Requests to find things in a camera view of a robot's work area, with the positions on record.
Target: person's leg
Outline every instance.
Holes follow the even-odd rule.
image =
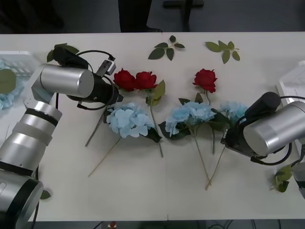
[[[118,0],[121,32],[144,32],[152,0]]]

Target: light blue flower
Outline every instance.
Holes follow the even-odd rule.
[[[214,115],[215,113],[211,111],[210,106],[188,102],[183,106],[173,109],[172,114],[166,119],[165,130],[172,136],[179,133],[179,129],[176,128],[178,123],[196,125],[213,119]]]
[[[10,68],[4,64],[4,61],[0,61],[0,70],[1,69]],[[27,79],[28,78],[25,79],[23,76],[17,76],[15,89],[8,94],[0,94],[0,110],[13,106],[15,98],[21,94],[24,81]]]
[[[225,112],[227,117],[236,122],[240,117],[244,116],[248,109],[244,104],[238,102],[225,102],[221,104],[219,112]]]
[[[152,119],[134,103],[111,108],[109,111],[111,113],[107,116],[106,122],[113,132],[120,133],[123,138],[128,135],[132,137],[147,136],[148,130],[154,127]]]

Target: cable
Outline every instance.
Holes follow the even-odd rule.
[[[80,55],[83,55],[83,54],[85,54],[85,53],[90,53],[90,52],[104,53],[104,54],[106,54],[106,55],[109,56],[109,60],[111,60],[111,61],[114,61],[114,60],[115,60],[115,58],[114,58],[110,53],[105,52],[105,51],[101,51],[101,50],[87,50],[87,51],[79,52],[77,55],[80,56]]]
[[[56,93],[56,102],[55,102],[55,108],[58,110],[58,101],[59,101],[59,94]]]
[[[254,229],[256,229],[256,224],[255,224],[254,219],[252,219],[251,222],[252,222],[252,227],[253,227]]]
[[[98,227],[99,225],[101,225],[103,222],[104,222],[104,221],[100,222],[100,223],[99,223],[98,225],[96,225],[93,229],[97,229],[97,227]]]
[[[286,156],[284,156],[283,159],[281,159],[277,162],[267,163],[267,162],[256,159],[254,156],[252,156],[250,160],[252,162],[255,162],[255,163],[258,163],[258,164],[261,164],[264,166],[276,166],[276,165],[279,165],[280,163],[283,163],[284,161],[286,161],[289,158],[289,156],[291,155],[291,152],[292,152],[292,143],[289,143],[288,152],[287,152]]]
[[[287,95],[287,96],[281,96],[281,97],[280,97],[280,99],[286,99],[286,98],[292,98],[292,99],[305,99],[305,97],[295,96],[295,95]]]
[[[228,226],[226,227],[226,229],[229,229],[230,224],[233,222],[233,219],[229,222]]]
[[[278,219],[277,222],[278,222],[278,228],[282,229],[281,221]]]
[[[208,227],[208,229],[212,229],[213,227],[216,227],[216,226],[219,226],[221,227],[222,229],[225,229],[223,225],[219,224],[219,223],[216,223],[216,224],[213,224],[211,226]]]
[[[39,166],[37,167],[37,169],[35,171],[35,179],[36,180],[39,180],[38,174],[39,174]],[[38,210],[39,210],[39,202],[38,202],[38,204],[36,206],[36,209],[35,209],[35,214],[34,214],[33,222],[32,222],[32,225],[31,225],[31,229],[33,229],[34,226],[35,226],[37,215],[38,215]]]

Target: white table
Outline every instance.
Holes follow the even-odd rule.
[[[159,123],[179,105],[178,98],[195,97],[197,89],[192,82],[194,74],[202,68],[215,69],[218,78],[217,92],[210,96],[213,107],[218,108],[227,100],[251,105],[263,93],[276,92],[278,79],[305,58],[305,33],[302,32],[176,33],[177,40],[186,46],[185,51],[176,51],[172,62],[166,57],[148,60],[153,47],[166,42],[170,35],[1,35],[0,50],[31,51],[44,61],[55,44],[67,42],[82,51],[110,52],[117,58],[116,72],[122,67],[134,75],[153,71],[157,82],[166,81],[166,96],[154,108]],[[240,49],[241,61],[232,59],[223,64],[219,53],[204,46],[204,42],[218,40],[233,41]],[[83,57],[95,70],[104,58],[99,53]],[[147,109],[143,94],[123,95],[125,103],[136,101]],[[53,196],[41,202],[39,221],[305,219],[305,200],[293,179],[285,193],[270,191],[268,177],[276,167],[254,164],[228,149],[212,186],[205,191],[203,166],[190,137],[177,142],[164,138],[164,158],[151,140],[129,137],[87,178],[118,136],[107,125],[102,125],[85,148],[101,111],[78,109],[76,102],[64,95],[60,96],[59,108],[63,116],[40,166],[41,180]],[[217,141],[213,156],[211,131],[201,130],[199,145],[211,175],[223,146]],[[271,156],[270,161],[284,154]],[[285,164],[296,159],[297,153],[293,152]]]

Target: white container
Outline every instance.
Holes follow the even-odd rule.
[[[27,51],[0,51],[0,61],[4,61],[17,76],[29,79],[35,69],[41,64],[30,52]],[[0,111],[0,146],[8,137],[15,124],[25,112],[23,100],[26,96],[26,86],[21,94],[15,99],[12,107]]]
[[[305,97],[305,61],[299,62],[298,66],[280,78],[276,84],[280,96],[295,95]],[[294,101],[305,102],[303,99],[286,98],[282,99],[283,106]],[[299,140],[295,140],[295,145],[299,154],[301,146]]]

